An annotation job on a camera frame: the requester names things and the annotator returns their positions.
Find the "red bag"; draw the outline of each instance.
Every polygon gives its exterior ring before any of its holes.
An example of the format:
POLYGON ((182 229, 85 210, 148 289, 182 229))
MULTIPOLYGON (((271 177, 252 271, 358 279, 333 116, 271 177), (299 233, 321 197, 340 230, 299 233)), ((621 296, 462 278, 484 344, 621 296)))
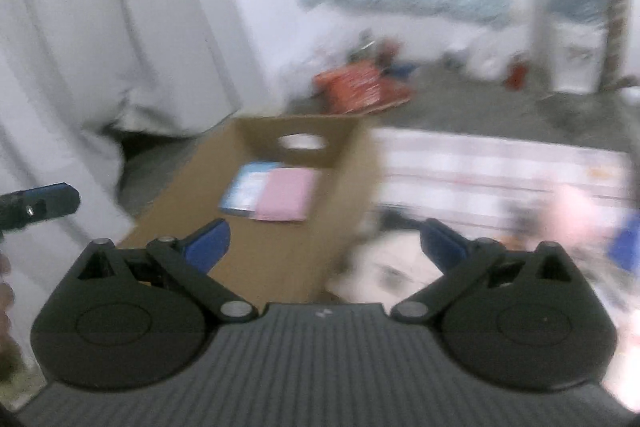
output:
POLYGON ((314 82, 334 114, 366 114, 404 104, 409 87, 382 72, 373 62, 362 61, 316 75, 314 82))

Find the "blue gripper pad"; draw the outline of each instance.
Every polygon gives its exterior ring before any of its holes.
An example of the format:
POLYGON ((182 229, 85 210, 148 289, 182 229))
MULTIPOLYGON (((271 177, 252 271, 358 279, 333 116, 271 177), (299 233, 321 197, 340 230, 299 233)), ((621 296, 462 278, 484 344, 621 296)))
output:
POLYGON ((422 251, 442 273, 447 273, 467 257, 469 240, 440 223, 427 219, 420 224, 422 251))
POLYGON ((224 219, 217 219, 181 241, 187 263, 202 273, 208 273, 226 254, 231 243, 231 228, 224 219))
POLYGON ((635 214, 620 231, 607 255, 623 270, 637 273, 640 260, 638 259, 638 233, 640 230, 640 214, 635 214))

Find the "gray floor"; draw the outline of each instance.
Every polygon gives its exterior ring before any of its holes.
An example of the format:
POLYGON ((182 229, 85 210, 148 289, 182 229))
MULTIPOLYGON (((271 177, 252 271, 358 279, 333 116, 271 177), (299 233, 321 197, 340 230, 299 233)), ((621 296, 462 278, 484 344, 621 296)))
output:
MULTIPOLYGON (((537 72, 530 73, 526 89, 511 92, 501 84, 466 80, 440 65, 424 65, 410 84, 414 99, 379 114, 376 118, 381 125, 632 152, 630 125, 620 116, 613 94, 548 96, 544 77, 537 72)), ((295 114, 322 111, 321 99, 290 107, 295 114)), ((166 142, 133 155, 122 181, 123 207, 137 215, 202 139, 166 142)))

